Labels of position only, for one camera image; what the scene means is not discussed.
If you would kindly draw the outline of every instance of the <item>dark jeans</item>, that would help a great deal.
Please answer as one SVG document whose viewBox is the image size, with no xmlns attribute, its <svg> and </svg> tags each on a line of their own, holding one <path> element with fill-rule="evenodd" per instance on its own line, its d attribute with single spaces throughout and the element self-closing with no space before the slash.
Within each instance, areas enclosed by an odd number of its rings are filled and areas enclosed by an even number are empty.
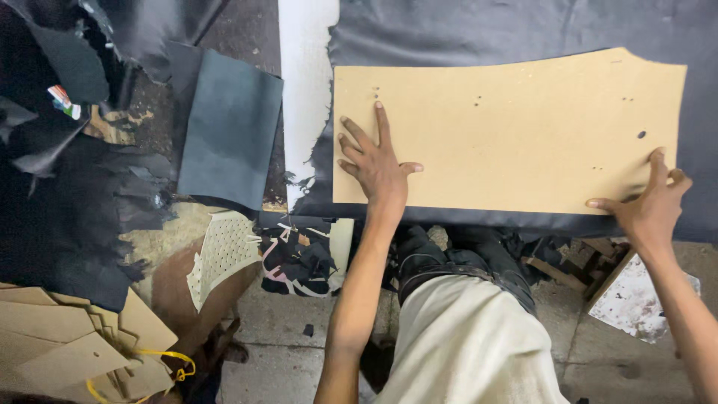
<svg viewBox="0 0 718 404">
<path fill-rule="evenodd" d="M 480 277 L 512 294 L 533 316 L 536 304 L 518 267 L 499 242 L 495 230 L 486 227 L 447 227 L 452 248 L 443 252 L 420 226 L 400 226 L 396 231 L 399 259 L 399 303 L 429 279 L 442 275 Z"/>
</svg>

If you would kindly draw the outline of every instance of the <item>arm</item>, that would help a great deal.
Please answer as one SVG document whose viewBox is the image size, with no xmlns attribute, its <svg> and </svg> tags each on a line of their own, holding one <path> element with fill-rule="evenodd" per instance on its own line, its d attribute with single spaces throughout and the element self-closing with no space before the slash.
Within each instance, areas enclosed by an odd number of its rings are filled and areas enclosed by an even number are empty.
<svg viewBox="0 0 718 404">
<path fill-rule="evenodd" d="M 375 110 L 378 146 L 351 119 L 342 118 L 358 146 L 340 134 L 342 152 L 352 162 L 339 160 L 339 165 L 359 181 L 369 202 L 361 242 L 329 322 L 324 368 L 314 404 L 358 400 L 359 359 L 374 324 L 389 244 L 406 205 L 406 177 L 424 169 L 415 162 L 397 162 L 386 111 L 380 102 Z"/>
<path fill-rule="evenodd" d="M 668 171 L 665 149 L 651 154 L 651 179 L 636 201 L 620 203 L 591 199 L 587 205 L 616 216 L 628 239 L 648 268 L 666 313 L 678 351 L 696 392 L 718 403 L 718 322 L 691 287 L 673 253 L 673 228 L 681 215 L 681 197 L 692 181 L 683 171 Z M 667 185 L 668 179 L 673 182 Z"/>
</svg>

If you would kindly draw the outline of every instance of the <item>left hand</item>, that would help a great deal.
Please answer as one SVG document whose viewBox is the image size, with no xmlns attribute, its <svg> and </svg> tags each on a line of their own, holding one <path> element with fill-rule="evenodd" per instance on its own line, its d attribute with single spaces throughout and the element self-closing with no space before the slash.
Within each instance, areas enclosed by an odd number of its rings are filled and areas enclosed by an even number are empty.
<svg viewBox="0 0 718 404">
<path fill-rule="evenodd" d="M 342 152 L 349 160 L 339 160 L 339 166 L 359 181 L 364 195 L 369 200 L 368 211 L 381 212 L 385 219 L 401 220 L 409 194 L 406 177 L 409 174 L 424 171 L 424 166 L 417 162 L 399 164 L 391 146 L 391 133 L 386 110 L 380 101 L 374 104 L 376 121 L 379 127 L 379 145 L 367 137 L 366 133 L 346 116 L 341 122 L 349 133 L 354 136 L 359 147 L 356 147 L 345 134 L 339 133 Z"/>
</svg>

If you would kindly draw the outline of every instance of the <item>hand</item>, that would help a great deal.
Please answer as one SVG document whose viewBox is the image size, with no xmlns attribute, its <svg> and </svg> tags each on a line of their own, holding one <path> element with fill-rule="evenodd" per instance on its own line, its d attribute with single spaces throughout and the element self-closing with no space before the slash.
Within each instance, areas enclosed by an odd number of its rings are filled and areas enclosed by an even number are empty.
<svg viewBox="0 0 718 404">
<path fill-rule="evenodd" d="M 378 211 L 387 215 L 385 219 L 401 220 L 409 194 L 406 177 L 409 174 L 424 171 L 424 166 L 417 162 L 399 164 L 391 146 L 391 133 L 386 110 L 380 101 L 374 104 L 376 121 L 379 127 L 379 145 L 367 137 L 366 133 L 351 119 L 342 116 L 341 122 L 349 133 L 354 136 L 359 147 L 356 147 L 347 136 L 339 133 L 342 152 L 354 164 L 339 160 L 339 166 L 359 181 L 364 195 L 369 200 L 368 211 Z"/>
<path fill-rule="evenodd" d="M 635 201 L 621 203 L 606 198 L 590 199 L 586 206 L 609 211 L 626 232 L 639 253 L 673 251 L 673 228 L 681 215 L 681 197 L 693 185 L 683 170 L 668 171 L 663 157 L 665 147 L 651 153 L 651 178 L 643 194 Z M 668 178 L 673 183 L 667 185 Z"/>
</svg>

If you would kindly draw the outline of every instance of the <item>perforated white plastic sheet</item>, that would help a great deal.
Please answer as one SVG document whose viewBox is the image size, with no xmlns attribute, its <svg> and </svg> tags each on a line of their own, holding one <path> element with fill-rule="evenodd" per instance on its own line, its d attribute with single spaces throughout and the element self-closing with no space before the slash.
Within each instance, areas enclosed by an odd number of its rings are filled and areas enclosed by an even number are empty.
<svg viewBox="0 0 718 404">
<path fill-rule="evenodd" d="M 187 285 L 197 311 L 212 289 L 237 271 L 261 259 L 257 244 L 248 243 L 252 221 L 235 211 L 212 214 L 202 251 L 195 254 L 195 266 L 187 275 Z"/>
</svg>

